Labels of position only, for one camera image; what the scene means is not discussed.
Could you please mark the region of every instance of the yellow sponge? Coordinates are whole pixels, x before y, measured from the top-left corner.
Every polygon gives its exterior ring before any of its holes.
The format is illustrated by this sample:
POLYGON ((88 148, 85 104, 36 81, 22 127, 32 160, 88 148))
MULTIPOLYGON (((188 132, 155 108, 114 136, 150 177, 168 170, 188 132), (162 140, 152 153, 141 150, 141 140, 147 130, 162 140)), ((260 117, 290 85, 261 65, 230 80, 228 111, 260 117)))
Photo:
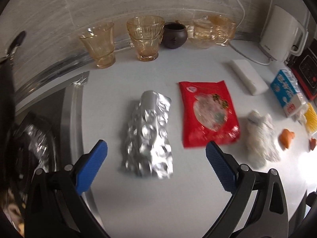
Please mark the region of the yellow sponge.
POLYGON ((313 135, 315 132, 317 132, 317 114, 310 103, 307 103, 307 105, 308 110, 305 113, 305 117, 307 120, 306 130, 310 135, 313 135))

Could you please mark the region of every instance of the orange toy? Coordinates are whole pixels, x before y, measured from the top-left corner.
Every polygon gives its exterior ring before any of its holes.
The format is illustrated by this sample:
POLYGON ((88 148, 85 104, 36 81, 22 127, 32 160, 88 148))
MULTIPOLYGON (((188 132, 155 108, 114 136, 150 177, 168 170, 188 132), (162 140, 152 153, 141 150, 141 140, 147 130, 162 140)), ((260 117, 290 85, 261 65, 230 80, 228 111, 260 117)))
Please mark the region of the orange toy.
POLYGON ((314 138, 311 138, 310 141, 309 141, 310 150, 314 150, 316 145, 317 145, 317 140, 314 139, 314 138))
POLYGON ((293 138, 295 138, 295 133, 290 132, 288 129, 284 129, 279 136, 279 141, 285 148, 289 149, 293 138))

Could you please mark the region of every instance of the cable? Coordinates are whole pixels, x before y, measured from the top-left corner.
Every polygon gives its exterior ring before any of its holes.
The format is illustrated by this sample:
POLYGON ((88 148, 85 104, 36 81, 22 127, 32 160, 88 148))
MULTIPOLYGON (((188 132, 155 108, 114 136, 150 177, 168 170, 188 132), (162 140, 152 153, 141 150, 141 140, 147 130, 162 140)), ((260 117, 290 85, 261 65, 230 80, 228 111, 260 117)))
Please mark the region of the cable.
MULTIPOLYGON (((241 23, 243 22, 244 18, 245 18, 245 9, 244 9, 242 3, 240 2, 240 0, 236 0, 236 1, 237 1, 237 3, 240 5, 240 7, 241 7, 241 9, 242 9, 242 11, 243 11, 242 20, 241 20, 240 23, 237 25, 237 28, 238 28, 238 27, 241 25, 241 23)), ((266 24, 267 24, 267 22, 268 22, 268 17, 269 17, 270 11, 271 11, 271 9, 272 9, 272 4, 273 4, 273 0, 271 0, 271 2, 270 2, 270 7, 269 7, 269 9, 268 9, 268 13, 267 13, 266 20, 265 20, 265 23, 264 23, 264 26, 263 26, 263 29, 262 29, 261 36, 260 36, 260 37, 262 37, 263 32, 264 32, 264 29, 265 29, 265 26, 266 26, 266 24)), ((268 63, 258 62, 257 60, 252 59, 252 58, 250 58, 249 56, 244 55, 241 51, 239 51, 238 49, 236 49, 233 45, 231 45, 231 47, 232 47, 236 52, 238 52, 239 54, 241 54, 242 56, 244 56, 245 58, 251 60, 251 61, 254 62, 254 63, 258 63, 258 64, 260 64, 260 65, 265 65, 265 66, 267 66, 267 65, 269 65, 269 64, 271 63, 270 58, 268 58, 268 60, 269 60, 268 63)))
POLYGON ((263 26, 263 29, 262 29, 260 38, 262 38, 262 36, 263 36, 263 33, 264 33, 264 30, 265 30, 266 24, 267 24, 267 22, 268 22, 268 18, 269 18, 269 16, 270 16, 270 12, 271 12, 271 9, 272 9, 272 5, 273 5, 273 0, 271 0, 271 2, 270 2, 270 7, 268 8, 266 20, 265 20, 265 23, 264 23, 264 26, 263 26))
POLYGON ((241 54, 242 56, 244 56, 245 58, 249 59, 250 61, 254 62, 254 63, 258 63, 260 65, 264 65, 264 66, 267 66, 267 65, 270 65, 271 63, 271 60, 270 58, 268 58, 268 62, 267 63, 263 63, 263 62, 259 62, 257 61, 256 59, 252 59, 251 57, 243 54, 241 51, 239 51, 235 46, 233 46, 231 43, 230 43, 230 46, 233 48, 233 50, 235 50, 236 52, 238 52, 239 54, 241 54))
POLYGON ((240 0, 236 0, 238 2, 238 4, 240 5, 242 11, 243 11, 243 17, 242 17, 242 20, 240 21, 240 23, 237 25, 237 28, 241 25, 242 21, 244 21, 244 18, 245 18, 245 9, 242 5, 242 3, 240 2, 240 0))

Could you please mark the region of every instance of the white electric kettle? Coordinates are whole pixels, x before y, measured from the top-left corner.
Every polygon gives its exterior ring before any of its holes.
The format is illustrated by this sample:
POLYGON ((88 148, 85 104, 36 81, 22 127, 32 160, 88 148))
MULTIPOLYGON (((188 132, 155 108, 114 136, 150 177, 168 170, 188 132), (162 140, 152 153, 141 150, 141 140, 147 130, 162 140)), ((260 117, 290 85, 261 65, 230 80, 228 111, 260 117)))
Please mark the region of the white electric kettle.
POLYGON ((291 53, 300 56, 308 37, 308 31, 287 11, 274 5, 271 19, 262 36, 260 45, 272 59, 284 62, 291 53), (300 30, 303 35, 297 51, 292 50, 296 35, 300 30))

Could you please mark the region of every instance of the blue milk carton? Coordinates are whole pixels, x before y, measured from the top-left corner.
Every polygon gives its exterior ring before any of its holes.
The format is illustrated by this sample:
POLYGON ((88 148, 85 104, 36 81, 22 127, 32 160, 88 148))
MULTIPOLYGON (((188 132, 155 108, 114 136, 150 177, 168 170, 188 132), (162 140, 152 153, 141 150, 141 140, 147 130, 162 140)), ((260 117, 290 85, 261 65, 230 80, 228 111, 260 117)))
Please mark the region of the blue milk carton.
POLYGON ((287 117, 296 114, 306 104, 296 79, 288 70, 280 70, 270 86, 287 117))

